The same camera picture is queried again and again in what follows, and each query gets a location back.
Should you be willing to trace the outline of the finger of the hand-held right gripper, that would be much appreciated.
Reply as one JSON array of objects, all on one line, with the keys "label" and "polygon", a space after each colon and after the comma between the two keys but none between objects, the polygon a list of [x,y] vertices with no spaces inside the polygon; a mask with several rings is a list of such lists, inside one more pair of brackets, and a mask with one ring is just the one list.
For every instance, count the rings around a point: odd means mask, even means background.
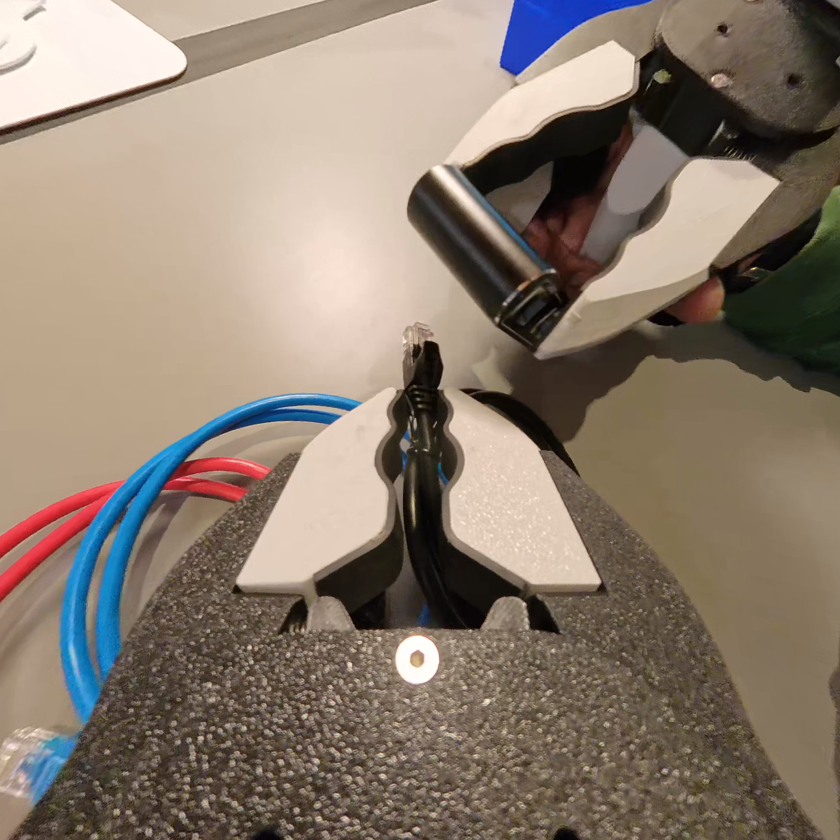
[{"label": "finger of the hand-held right gripper", "polygon": [[610,145],[627,121],[636,57],[615,41],[511,88],[449,154],[510,224],[527,224],[561,161],[580,163]]},{"label": "finger of the hand-held right gripper", "polygon": [[698,288],[780,182],[743,160],[689,160],[653,221],[627,239],[583,288],[534,356],[540,361],[608,341]]}]

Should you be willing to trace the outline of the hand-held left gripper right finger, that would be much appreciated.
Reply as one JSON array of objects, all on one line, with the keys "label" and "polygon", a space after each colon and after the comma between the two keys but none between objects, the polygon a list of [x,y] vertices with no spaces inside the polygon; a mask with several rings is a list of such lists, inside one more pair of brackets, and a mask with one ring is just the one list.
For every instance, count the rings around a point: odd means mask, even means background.
[{"label": "hand-held left gripper right finger", "polygon": [[597,591],[602,579],[539,446],[471,395],[448,387],[442,397],[448,586],[478,610],[508,595]]}]

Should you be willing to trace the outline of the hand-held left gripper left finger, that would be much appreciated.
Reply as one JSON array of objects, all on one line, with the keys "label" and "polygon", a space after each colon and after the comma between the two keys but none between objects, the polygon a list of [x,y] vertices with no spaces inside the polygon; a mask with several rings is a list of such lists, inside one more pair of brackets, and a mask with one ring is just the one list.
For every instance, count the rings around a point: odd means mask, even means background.
[{"label": "hand-held left gripper left finger", "polygon": [[400,395],[385,388],[303,450],[238,574],[241,592],[297,595],[309,606],[330,596],[354,613],[397,580]]}]

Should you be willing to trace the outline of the black ethernet port adapter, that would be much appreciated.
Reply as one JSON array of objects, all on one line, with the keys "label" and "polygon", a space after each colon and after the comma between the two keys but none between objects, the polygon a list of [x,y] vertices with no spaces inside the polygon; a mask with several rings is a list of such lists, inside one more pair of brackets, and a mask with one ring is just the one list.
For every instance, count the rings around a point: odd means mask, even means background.
[{"label": "black ethernet port adapter", "polygon": [[454,166],[427,171],[406,212],[488,319],[535,353],[568,304],[555,269]]}]

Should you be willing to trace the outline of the person's right forearm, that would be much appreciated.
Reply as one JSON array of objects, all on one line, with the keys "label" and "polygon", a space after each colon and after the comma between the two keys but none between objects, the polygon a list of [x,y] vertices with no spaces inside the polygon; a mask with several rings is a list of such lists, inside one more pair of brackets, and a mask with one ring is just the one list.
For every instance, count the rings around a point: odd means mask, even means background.
[{"label": "person's right forearm", "polygon": [[768,274],[727,295],[723,318],[762,350],[809,371],[839,375],[839,188],[822,206],[813,234],[784,264],[771,268],[771,248],[753,264]]}]

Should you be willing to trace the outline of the large blue plastic bin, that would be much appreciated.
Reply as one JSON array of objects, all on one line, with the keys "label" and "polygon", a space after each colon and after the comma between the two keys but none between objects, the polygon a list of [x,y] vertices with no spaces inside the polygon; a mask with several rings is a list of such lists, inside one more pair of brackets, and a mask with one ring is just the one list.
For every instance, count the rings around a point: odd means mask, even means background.
[{"label": "large blue plastic bin", "polygon": [[515,1],[500,67],[524,80],[609,42],[636,58],[651,49],[668,2]]}]

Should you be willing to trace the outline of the white board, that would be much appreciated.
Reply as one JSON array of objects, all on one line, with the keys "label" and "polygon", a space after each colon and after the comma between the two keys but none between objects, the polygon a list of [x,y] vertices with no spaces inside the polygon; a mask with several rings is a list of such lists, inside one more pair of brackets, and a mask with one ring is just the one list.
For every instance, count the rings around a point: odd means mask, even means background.
[{"label": "white board", "polygon": [[183,52],[114,2],[1,2],[1,129],[180,77]]}]

